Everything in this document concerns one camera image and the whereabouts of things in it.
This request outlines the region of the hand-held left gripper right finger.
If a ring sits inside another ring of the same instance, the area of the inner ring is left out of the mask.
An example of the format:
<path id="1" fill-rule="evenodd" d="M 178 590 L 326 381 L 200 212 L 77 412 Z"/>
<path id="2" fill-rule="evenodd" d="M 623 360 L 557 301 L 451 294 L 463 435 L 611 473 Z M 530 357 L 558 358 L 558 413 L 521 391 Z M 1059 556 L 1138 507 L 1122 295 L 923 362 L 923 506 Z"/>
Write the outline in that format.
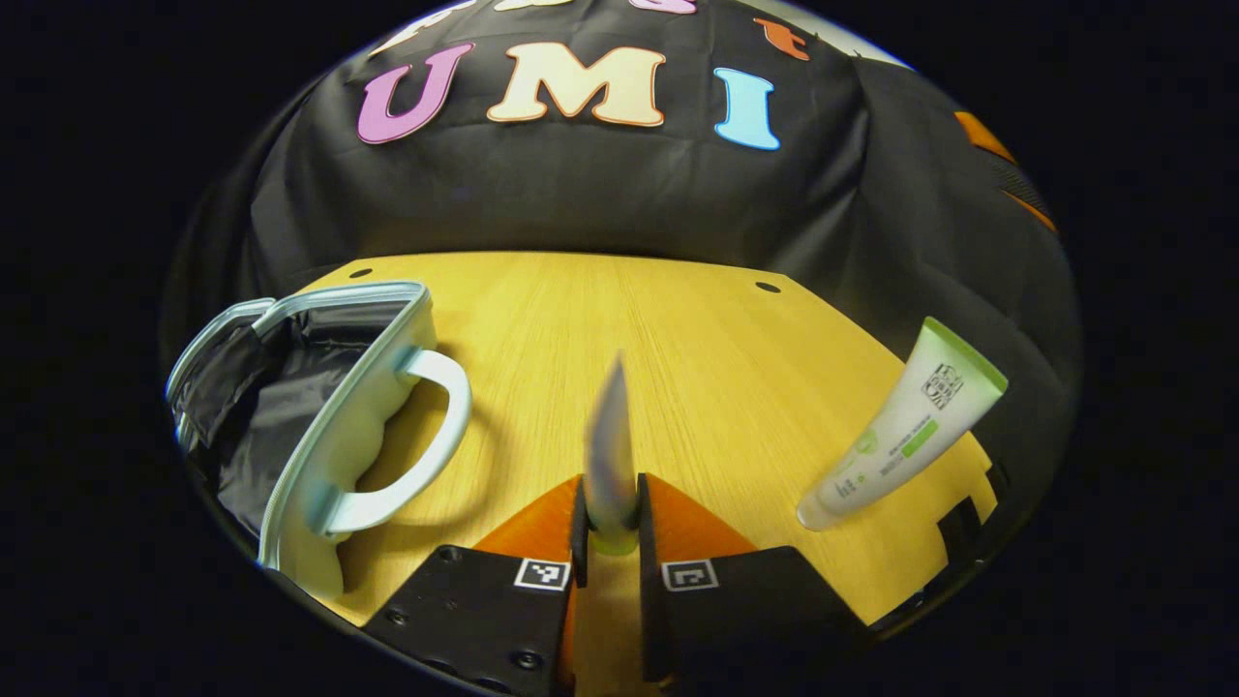
<path id="1" fill-rule="evenodd" d="M 815 692 L 872 631 L 805 555 L 761 548 L 643 473 L 642 670 L 664 692 Z"/>

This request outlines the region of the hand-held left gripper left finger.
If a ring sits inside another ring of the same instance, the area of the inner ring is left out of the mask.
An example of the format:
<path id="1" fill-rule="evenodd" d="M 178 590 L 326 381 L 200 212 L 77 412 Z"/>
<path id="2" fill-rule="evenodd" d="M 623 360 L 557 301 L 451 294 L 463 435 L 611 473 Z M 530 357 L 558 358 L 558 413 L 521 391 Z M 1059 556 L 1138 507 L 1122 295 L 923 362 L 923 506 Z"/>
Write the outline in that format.
<path id="1" fill-rule="evenodd" d="M 487 696 L 571 696 L 589 529 L 584 482 L 574 475 L 481 541 L 432 550 L 363 634 Z"/>

